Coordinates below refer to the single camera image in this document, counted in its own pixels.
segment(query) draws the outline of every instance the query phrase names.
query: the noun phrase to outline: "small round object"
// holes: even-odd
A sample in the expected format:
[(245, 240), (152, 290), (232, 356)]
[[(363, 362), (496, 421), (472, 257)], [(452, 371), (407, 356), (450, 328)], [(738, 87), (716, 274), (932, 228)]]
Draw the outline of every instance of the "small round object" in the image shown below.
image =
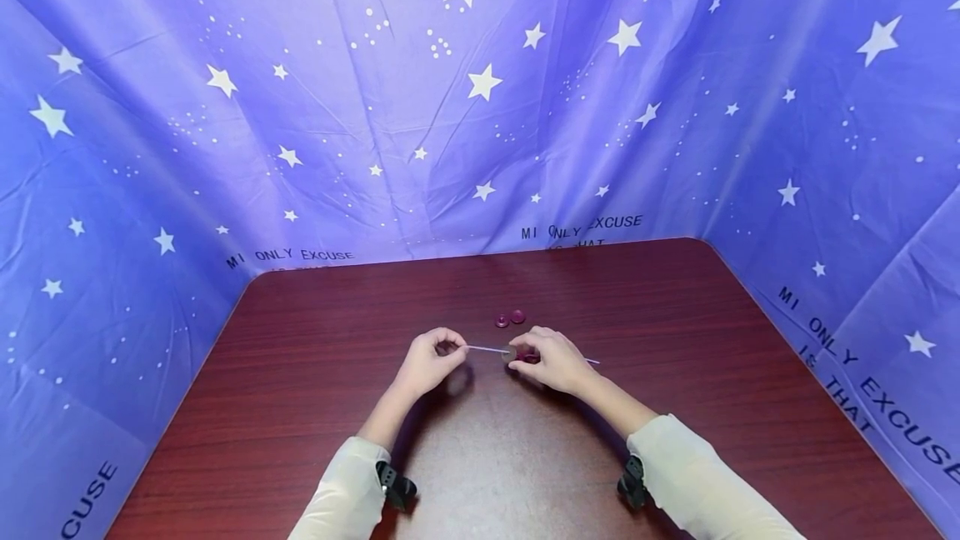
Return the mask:
[(510, 363), (511, 361), (514, 361), (514, 359), (517, 358), (516, 348), (513, 348), (513, 346), (510, 346), (510, 345), (504, 346), (503, 348), (506, 350), (506, 352), (500, 355), (500, 357), (503, 358), (504, 363)]

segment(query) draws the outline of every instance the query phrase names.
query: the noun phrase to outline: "right hand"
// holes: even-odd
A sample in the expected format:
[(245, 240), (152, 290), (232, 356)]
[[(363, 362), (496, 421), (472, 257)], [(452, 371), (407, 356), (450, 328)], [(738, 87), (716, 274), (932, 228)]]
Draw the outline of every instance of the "right hand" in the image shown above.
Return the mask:
[(511, 340), (510, 345), (535, 349), (541, 362), (511, 361), (508, 368), (561, 393), (579, 394), (583, 386), (598, 375), (573, 342), (550, 327), (534, 326), (530, 332)]

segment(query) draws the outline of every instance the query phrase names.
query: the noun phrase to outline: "hand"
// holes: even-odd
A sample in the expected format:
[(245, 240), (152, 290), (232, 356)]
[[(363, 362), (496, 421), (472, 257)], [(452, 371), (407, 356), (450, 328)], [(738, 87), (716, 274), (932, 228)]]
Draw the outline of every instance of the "hand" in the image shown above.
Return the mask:
[(446, 327), (419, 334), (410, 344), (393, 386), (419, 399), (467, 361), (468, 351), (466, 340)]
[(578, 395), (598, 372), (583, 358), (570, 339), (550, 327), (534, 326), (530, 332), (515, 337), (511, 346), (536, 349), (541, 362), (535, 364), (511, 361), (507, 367), (561, 393)]

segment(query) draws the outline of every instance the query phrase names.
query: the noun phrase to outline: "forearm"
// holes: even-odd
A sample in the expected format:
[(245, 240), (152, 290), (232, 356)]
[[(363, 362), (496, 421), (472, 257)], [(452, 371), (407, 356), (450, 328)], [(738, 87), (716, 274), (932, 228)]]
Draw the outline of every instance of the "forearm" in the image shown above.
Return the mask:
[(392, 384), (377, 401), (377, 406), (360, 427), (357, 436), (391, 452), (394, 442), (397, 441), (400, 426), (403, 425), (403, 420), (410, 413), (417, 398), (414, 392)]
[(657, 507), (694, 538), (802, 538), (713, 446), (673, 415), (657, 415), (599, 375), (583, 382), (577, 396), (627, 440), (642, 460), (643, 482)]
[(384, 494), (377, 463), (390, 452), (414, 393), (391, 386), (380, 397), (356, 437), (350, 437), (323, 472), (317, 491), (289, 540), (367, 540), (380, 522)]
[(599, 374), (583, 381), (575, 395), (606, 419), (624, 440), (657, 417), (643, 402)]

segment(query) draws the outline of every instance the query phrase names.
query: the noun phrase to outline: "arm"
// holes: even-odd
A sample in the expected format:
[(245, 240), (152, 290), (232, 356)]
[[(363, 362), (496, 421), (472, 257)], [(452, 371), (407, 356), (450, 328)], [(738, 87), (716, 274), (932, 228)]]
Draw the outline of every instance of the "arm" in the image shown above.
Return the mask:
[(445, 327), (414, 338), (390, 388), (360, 431), (330, 460), (289, 540), (370, 538), (384, 503), (377, 463), (390, 463), (393, 442), (410, 408), (466, 361), (467, 350), (463, 337)]
[(533, 327), (511, 344), (541, 354), (540, 363), (511, 362), (511, 369), (581, 399), (626, 439), (630, 452), (643, 462), (650, 496), (677, 527), (710, 540), (803, 538), (706, 440), (600, 376), (563, 334)]

